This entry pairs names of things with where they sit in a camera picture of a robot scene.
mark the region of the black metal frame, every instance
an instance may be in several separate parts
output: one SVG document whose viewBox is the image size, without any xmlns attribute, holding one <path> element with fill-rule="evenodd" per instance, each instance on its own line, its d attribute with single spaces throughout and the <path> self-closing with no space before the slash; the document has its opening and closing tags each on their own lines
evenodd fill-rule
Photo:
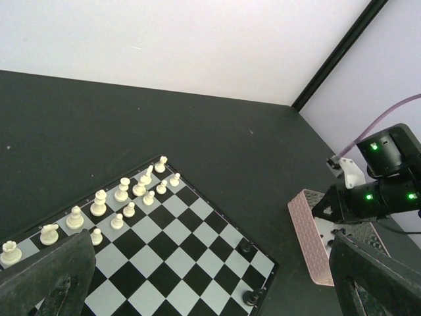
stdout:
<svg viewBox="0 0 421 316">
<path fill-rule="evenodd" d="M 349 31 L 343 37 L 343 39 L 336 46 L 334 51 L 326 59 L 324 64 L 320 67 L 317 73 L 313 76 L 304 90 L 300 93 L 298 98 L 294 101 L 292 107 L 298 112 L 303 109 L 307 101 L 312 97 L 316 90 L 321 86 L 323 81 L 329 76 L 332 70 L 345 56 L 348 50 L 352 47 L 355 41 L 365 31 L 367 26 L 373 21 L 376 15 L 384 7 L 388 0 L 371 0 L 367 5 L 367 8 L 357 18 L 355 23 L 351 26 Z"/>
</svg>

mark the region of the chess piece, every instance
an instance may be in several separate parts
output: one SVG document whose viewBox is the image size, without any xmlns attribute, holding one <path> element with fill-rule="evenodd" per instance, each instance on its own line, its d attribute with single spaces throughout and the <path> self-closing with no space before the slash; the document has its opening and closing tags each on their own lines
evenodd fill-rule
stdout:
<svg viewBox="0 0 421 316">
<path fill-rule="evenodd" d="M 10 267 L 19 262 L 20 258 L 22 258 L 22 252 L 16 242 L 9 240 L 3 244 L 3 253 L 0 255 L 0 262 L 2 264 Z"/>
<path fill-rule="evenodd" d="M 59 229 L 58 224 L 45 225 L 41 229 L 41 236 L 39 237 L 41 243 L 46 246 L 54 244 L 59 239 L 57 229 Z"/>
<path fill-rule="evenodd" d="M 129 189 L 130 179 L 121 178 L 118 190 L 114 193 L 114 199 L 117 202 L 124 202 L 129 197 L 127 190 Z"/>
<path fill-rule="evenodd" d="M 93 216 L 103 216 L 105 211 L 107 210 L 107 206 L 105 205 L 105 200 L 107 198 L 107 193 L 104 190 L 99 190 L 95 193 L 95 199 L 91 204 L 91 214 Z"/>
<path fill-rule="evenodd" d="M 103 241 L 103 235 L 101 234 L 101 229 L 95 228 L 91 234 L 92 244 L 94 246 L 99 245 Z"/>
<path fill-rule="evenodd" d="M 157 193 L 158 194 L 165 194 L 166 192 L 166 184 L 168 182 L 166 180 L 163 180 L 158 186 L 157 186 Z"/>
<path fill-rule="evenodd" d="M 154 202 L 155 192 L 154 191 L 148 191 L 145 196 L 143 197 L 143 204 L 146 206 L 150 206 Z"/>
<path fill-rule="evenodd" d="M 165 164 L 168 161 L 168 158 L 165 156 L 161 156 L 159 162 L 155 165 L 155 171 L 157 173 L 163 173 L 165 171 Z"/>
<path fill-rule="evenodd" d="M 153 166 L 147 167 L 146 173 L 140 177 L 140 181 L 142 181 L 146 186 L 151 184 L 152 182 L 152 170 Z"/>
<path fill-rule="evenodd" d="M 72 214 L 67 216 L 66 225 L 70 229 L 78 229 L 82 227 L 85 219 L 82 217 L 82 210 L 80 207 L 75 206 L 72 208 Z"/>
<path fill-rule="evenodd" d="M 258 288 L 254 291 L 245 291 L 243 293 L 243 302 L 245 305 L 248 306 L 254 306 L 257 304 L 257 301 L 259 298 L 263 295 L 263 290 L 261 288 Z"/>
<path fill-rule="evenodd" d="M 134 213 L 134 202 L 130 202 L 125 208 L 123 208 L 123 215 L 125 217 L 133 217 Z"/>
<path fill-rule="evenodd" d="M 176 173 L 171 179 L 170 184 L 171 186 L 177 186 L 180 183 L 180 173 Z"/>
<path fill-rule="evenodd" d="M 120 229 L 123 227 L 124 221 L 123 221 L 123 214 L 117 214 L 115 218 L 111 221 L 111 227 L 113 229 Z"/>
<path fill-rule="evenodd" d="M 140 177 L 139 182 L 132 189 L 135 196 L 142 196 L 146 193 L 145 183 L 142 180 L 142 177 Z"/>
</svg>

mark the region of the white square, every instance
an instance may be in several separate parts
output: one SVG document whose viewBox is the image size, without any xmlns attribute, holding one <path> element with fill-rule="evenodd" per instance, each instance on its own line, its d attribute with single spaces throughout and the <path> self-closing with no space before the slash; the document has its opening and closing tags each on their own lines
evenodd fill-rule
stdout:
<svg viewBox="0 0 421 316">
<path fill-rule="evenodd" d="M 128 260 L 114 244 L 109 244 L 96 255 L 97 267 L 107 277 L 111 277 Z"/>
<path fill-rule="evenodd" d="M 163 205 L 175 217 L 179 217 L 188 208 L 188 206 L 175 195 L 166 200 Z"/>
<path fill-rule="evenodd" d="M 190 269 L 195 265 L 195 261 L 182 249 L 177 250 L 165 261 L 180 278 L 184 278 Z"/>
<path fill-rule="evenodd" d="M 110 280 L 106 280 L 86 298 L 85 302 L 95 315 L 110 316 L 123 304 L 124 300 L 120 291 L 112 285 Z"/>
<path fill-rule="evenodd" d="M 201 298 L 219 315 L 230 299 L 230 295 L 218 283 L 212 280 Z"/>
<path fill-rule="evenodd" d="M 214 278 L 218 274 L 219 270 L 221 270 L 224 262 L 222 262 L 222 260 L 219 259 L 211 250 L 207 249 L 197 261 L 197 264 L 211 278 Z"/>
<path fill-rule="evenodd" d="M 147 244 L 158 236 L 162 229 L 148 216 L 142 218 L 132 227 L 132 230 Z"/>
<path fill-rule="evenodd" d="M 198 199 L 190 205 L 190 209 L 199 216 L 203 221 L 212 213 L 213 208 L 203 199 Z"/>
<path fill-rule="evenodd" d="M 224 228 L 224 230 L 219 234 L 219 236 L 221 236 L 222 239 L 224 239 L 228 243 L 228 245 L 230 245 L 234 249 L 238 246 L 241 239 L 243 239 L 243 235 L 241 235 L 239 231 L 230 224 Z"/>
<path fill-rule="evenodd" d="M 234 292 L 232 292 L 231 297 L 240 305 L 246 312 L 250 313 L 253 309 L 253 306 L 245 305 L 243 302 L 243 294 L 245 291 L 253 291 L 253 289 L 248 286 L 243 280 L 240 280 L 235 288 Z"/>
<path fill-rule="evenodd" d="M 178 246 L 190 235 L 190 230 L 178 219 L 175 219 L 164 229 L 167 234 Z"/>
<path fill-rule="evenodd" d="M 142 316 L 152 316 L 165 297 L 149 282 L 146 281 L 129 298 L 129 302 Z"/>
<path fill-rule="evenodd" d="M 177 309 L 178 313 L 187 316 L 199 300 L 199 296 L 182 280 L 173 289 L 167 300 Z"/>
<path fill-rule="evenodd" d="M 164 261 L 151 247 L 146 245 L 130 259 L 130 262 L 145 278 L 149 278 L 153 271 Z"/>
<path fill-rule="evenodd" d="M 261 251 L 258 251 L 251 261 L 251 265 L 262 274 L 265 278 L 269 277 L 270 272 L 274 268 L 275 264 L 272 260 L 267 258 Z"/>
<path fill-rule="evenodd" d="M 239 278 L 242 278 L 244 273 L 250 266 L 250 263 L 244 259 L 236 250 L 234 250 L 228 259 L 225 261 L 228 268 L 232 270 Z"/>
<path fill-rule="evenodd" d="M 197 227 L 193 235 L 198 237 L 207 247 L 210 247 L 218 237 L 218 234 L 205 222 Z"/>
</svg>

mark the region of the chessboard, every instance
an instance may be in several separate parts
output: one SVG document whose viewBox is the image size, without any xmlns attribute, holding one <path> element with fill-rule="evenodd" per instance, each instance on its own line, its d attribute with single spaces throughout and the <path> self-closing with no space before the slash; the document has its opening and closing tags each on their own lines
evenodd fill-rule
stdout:
<svg viewBox="0 0 421 316">
<path fill-rule="evenodd" d="M 156 192 L 166 180 L 166 192 L 155 194 L 152 205 L 135 196 L 133 187 L 158 162 L 159 157 L 98 188 L 107 193 L 104 215 L 91 214 L 95 191 L 16 237 L 21 261 L 48 247 L 40 241 L 44 225 L 58 224 L 59 240 L 99 228 L 103 239 L 94 246 L 95 272 L 81 315 L 258 315 L 278 264 L 183 176 L 177 186 L 170 185 L 182 171 L 168 163 L 162 173 L 153 170 L 146 186 L 148 192 Z M 122 177 L 130 179 L 128 198 L 118 202 L 114 194 Z M 112 220 L 129 202 L 134 202 L 134 216 L 123 217 L 122 228 L 112 228 Z M 72 230 L 66 218 L 76 205 L 84 223 Z M 242 242 L 249 243 L 247 251 Z M 263 289 L 263 295 L 248 306 L 243 294 L 256 289 Z"/>
</svg>

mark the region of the black cable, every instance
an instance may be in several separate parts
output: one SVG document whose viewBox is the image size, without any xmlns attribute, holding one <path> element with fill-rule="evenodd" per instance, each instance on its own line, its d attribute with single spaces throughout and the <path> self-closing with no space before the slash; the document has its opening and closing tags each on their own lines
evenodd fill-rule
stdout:
<svg viewBox="0 0 421 316">
<path fill-rule="evenodd" d="M 405 232 L 404 230 L 397 230 L 397 229 L 391 228 L 391 227 L 381 223 L 380 219 L 376 219 L 376 221 L 384 229 L 390 230 L 391 232 L 396 232 L 397 234 L 402 234 L 402 235 L 420 235 L 421 234 L 421 232 Z"/>
</svg>

